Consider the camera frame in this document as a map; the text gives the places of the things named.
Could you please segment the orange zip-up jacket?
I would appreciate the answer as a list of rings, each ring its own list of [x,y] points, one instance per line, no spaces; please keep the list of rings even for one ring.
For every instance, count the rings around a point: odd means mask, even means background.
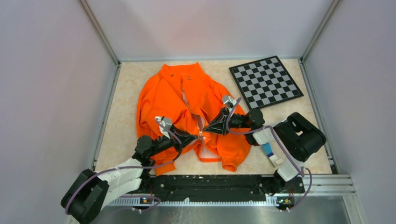
[[[167,117],[176,128],[198,137],[183,148],[184,153],[194,151],[201,162],[220,162],[223,169],[235,172],[251,148],[242,130],[225,136],[204,131],[223,108],[222,99],[227,95],[226,87],[206,74],[199,63],[165,64],[140,92],[137,136],[160,137],[156,117]]]

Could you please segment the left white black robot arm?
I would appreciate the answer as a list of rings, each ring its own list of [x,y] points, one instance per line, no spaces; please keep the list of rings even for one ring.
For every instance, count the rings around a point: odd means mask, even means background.
[[[182,150],[197,139],[198,136],[175,127],[157,139],[143,135],[137,140],[133,156],[124,163],[99,172],[83,170],[60,204],[67,215],[81,224],[88,224],[110,202],[128,192],[144,193],[149,189],[149,172],[158,168],[152,156],[173,148],[177,152],[172,159],[175,161]]]

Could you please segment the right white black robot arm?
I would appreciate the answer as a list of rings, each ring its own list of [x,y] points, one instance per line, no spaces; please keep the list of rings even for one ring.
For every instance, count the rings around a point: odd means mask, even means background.
[[[227,135],[234,128],[250,128],[244,133],[245,139],[252,146],[260,146],[277,168],[274,187],[279,192],[287,192],[292,187],[292,180],[304,174],[304,163],[326,143],[324,134],[298,112],[269,126],[265,125],[260,109],[241,115],[232,114],[231,109],[225,107],[204,131]]]

